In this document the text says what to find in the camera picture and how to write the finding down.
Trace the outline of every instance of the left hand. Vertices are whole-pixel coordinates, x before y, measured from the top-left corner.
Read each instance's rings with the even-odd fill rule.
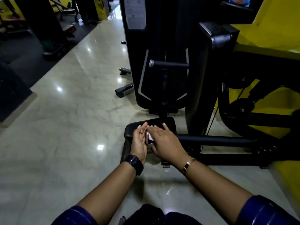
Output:
[[[147,155],[147,146],[145,144],[145,131],[148,123],[145,122],[142,126],[133,132],[130,154],[135,155],[144,164]]]

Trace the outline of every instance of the blue sleeve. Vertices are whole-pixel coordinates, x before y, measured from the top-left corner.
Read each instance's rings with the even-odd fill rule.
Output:
[[[251,197],[242,208],[236,225],[300,225],[300,222],[273,201]]]
[[[58,216],[52,225],[97,225],[95,219],[82,207],[73,206]]]

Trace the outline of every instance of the black rubber mat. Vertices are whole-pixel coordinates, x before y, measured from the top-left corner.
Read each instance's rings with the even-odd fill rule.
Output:
[[[62,24],[66,23],[74,24],[77,29],[74,33],[75,38],[70,39],[74,45],[96,27],[94,25],[80,26],[74,23],[73,16],[64,16]],[[0,63],[9,63],[28,87],[33,86],[60,60],[46,61],[42,54],[42,46],[34,34],[15,36],[0,43]]]

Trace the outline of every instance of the dark pants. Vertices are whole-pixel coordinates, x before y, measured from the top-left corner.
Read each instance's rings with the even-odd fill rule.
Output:
[[[156,208],[152,205],[144,204],[139,210],[137,210],[124,225],[174,225],[174,224],[186,224],[186,225],[201,225],[194,218],[180,214],[178,212],[169,212],[167,215],[163,214],[160,208]]]

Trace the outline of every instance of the instruction label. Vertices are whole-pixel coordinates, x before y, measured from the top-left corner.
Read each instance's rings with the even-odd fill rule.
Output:
[[[144,30],[146,28],[145,0],[124,0],[128,29]]]

